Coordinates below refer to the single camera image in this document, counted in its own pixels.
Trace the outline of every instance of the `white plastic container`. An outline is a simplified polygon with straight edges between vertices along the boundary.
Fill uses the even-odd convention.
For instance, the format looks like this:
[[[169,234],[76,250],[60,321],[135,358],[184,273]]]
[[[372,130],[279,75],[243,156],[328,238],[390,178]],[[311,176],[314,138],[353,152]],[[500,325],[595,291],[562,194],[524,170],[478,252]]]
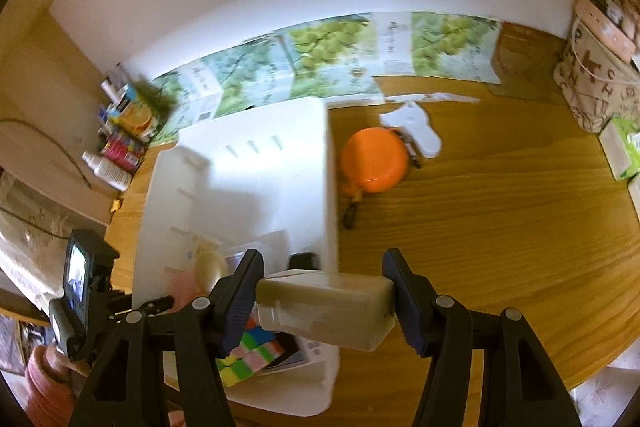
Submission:
[[[255,245],[265,275],[289,255],[313,251],[338,267],[333,146],[324,103],[301,98],[224,116],[180,131],[158,155],[136,251],[133,305],[167,295],[165,267],[185,269],[191,233],[231,256]],[[329,407],[338,348],[320,362],[255,375],[226,390],[230,400],[312,416]],[[165,365],[174,376],[175,367]]]
[[[97,178],[107,182],[111,187],[116,188],[120,192],[124,192],[124,190],[129,188],[132,180],[131,174],[107,158],[103,158],[97,154],[91,154],[90,152],[84,152],[82,153],[82,159],[89,165],[89,168],[94,171]]]

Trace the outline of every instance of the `rubik's cube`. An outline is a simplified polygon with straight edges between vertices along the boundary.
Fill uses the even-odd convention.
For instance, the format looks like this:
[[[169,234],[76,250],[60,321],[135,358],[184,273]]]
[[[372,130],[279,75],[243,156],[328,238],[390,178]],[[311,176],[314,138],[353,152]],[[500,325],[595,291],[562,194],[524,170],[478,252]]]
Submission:
[[[250,317],[240,345],[231,350],[224,360],[216,359],[220,379],[225,387],[252,377],[261,369],[277,359],[284,349],[271,331],[263,330],[253,317]]]

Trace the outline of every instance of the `small display screen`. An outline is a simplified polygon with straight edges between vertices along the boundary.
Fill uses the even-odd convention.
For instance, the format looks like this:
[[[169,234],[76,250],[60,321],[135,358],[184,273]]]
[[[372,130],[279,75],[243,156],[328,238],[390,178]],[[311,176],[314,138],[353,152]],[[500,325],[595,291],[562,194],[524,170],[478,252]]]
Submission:
[[[76,245],[73,245],[73,247],[71,247],[71,259],[69,259],[67,282],[71,285],[71,289],[76,294],[79,301],[82,301],[82,298],[84,297],[84,274],[84,254],[78,247],[76,247]]]

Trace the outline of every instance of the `screw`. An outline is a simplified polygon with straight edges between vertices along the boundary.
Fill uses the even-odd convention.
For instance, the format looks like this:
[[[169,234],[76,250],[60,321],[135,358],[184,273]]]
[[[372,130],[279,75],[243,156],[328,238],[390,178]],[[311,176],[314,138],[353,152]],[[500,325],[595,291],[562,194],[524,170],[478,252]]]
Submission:
[[[193,308],[196,310],[203,310],[204,308],[208,308],[209,304],[210,301],[208,298],[198,297],[197,299],[194,299],[194,301],[191,303],[191,306],[193,306]]]
[[[451,308],[453,306],[454,300],[448,295],[438,295],[436,298],[436,304],[442,308]]]
[[[125,320],[129,324],[135,324],[136,322],[139,322],[141,318],[142,318],[142,313],[140,313],[138,310],[135,310],[130,312],[130,314],[127,315],[127,318]]]
[[[504,314],[512,321],[519,321],[522,318],[522,313],[520,313],[520,310],[517,308],[507,308]]]

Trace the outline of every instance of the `tissue box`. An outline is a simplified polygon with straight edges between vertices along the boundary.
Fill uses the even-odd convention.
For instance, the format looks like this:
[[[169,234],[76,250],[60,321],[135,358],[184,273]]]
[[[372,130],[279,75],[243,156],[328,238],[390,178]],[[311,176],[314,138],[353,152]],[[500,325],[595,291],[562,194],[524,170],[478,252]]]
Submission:
[[[617,180],[631,178],[640,172],[640,152],[629,138],[635,133],[638,133],[638,126],[633,121],[611,118],[598,136],[611,173]]]

